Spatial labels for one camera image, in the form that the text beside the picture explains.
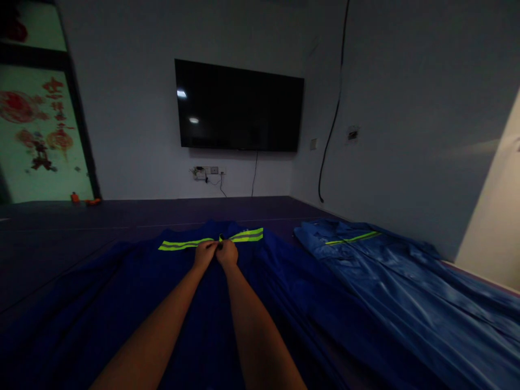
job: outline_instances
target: blue jacket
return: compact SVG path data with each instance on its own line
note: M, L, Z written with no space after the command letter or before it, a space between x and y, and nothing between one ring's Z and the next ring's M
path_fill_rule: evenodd
M60 278L0 338L0 387L86 389L193 264L205 238L246 229L210 221L121 243ZM267 230L237 241L238 265L276 323L309 388L347 388L324 339L379 388L442 388L439 379L345 291L326 267ZM195 293L160 388L242 389L225 275L213 261Z
M374 225L322 219L295 235L450 388L520 388L519 298Z

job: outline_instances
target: person's left hand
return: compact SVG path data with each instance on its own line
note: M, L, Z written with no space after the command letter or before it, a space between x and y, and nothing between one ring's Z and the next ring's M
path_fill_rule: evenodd
M215 255L215 249L217 248L218 241L203 241L195 250L195 261L193 262L193 268L201 267L206 270L210 265L213 255Z

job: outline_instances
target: black screen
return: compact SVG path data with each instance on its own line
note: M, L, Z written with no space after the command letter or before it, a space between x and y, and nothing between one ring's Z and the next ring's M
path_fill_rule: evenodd
M175 60L184 147L295 152L303 79Z

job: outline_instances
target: wall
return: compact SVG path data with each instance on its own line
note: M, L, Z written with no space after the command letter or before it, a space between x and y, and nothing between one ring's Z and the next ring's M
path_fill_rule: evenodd
M322 207L429 241L454 259L520 85L519 6L351 0ZM315 205L344 9L331 0L309 6L313 44L291 194ZM361 126L355 145L346 145L350 125Z
M105 199L249 196L256 155L181 148L174 59L303 75L305 8L250 0L59 0ZM293 155L260 153L257 195L288 195ZM214 183L218 176L211 178Z
M520 290L520 93L455 264Z

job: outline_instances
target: orange object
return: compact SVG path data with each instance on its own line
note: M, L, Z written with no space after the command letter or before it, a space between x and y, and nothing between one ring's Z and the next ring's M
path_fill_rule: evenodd
M101 199L100 198L96 198L95 200L85 200L85 203L87 204L87 206L96 206L98 204L101 203Z

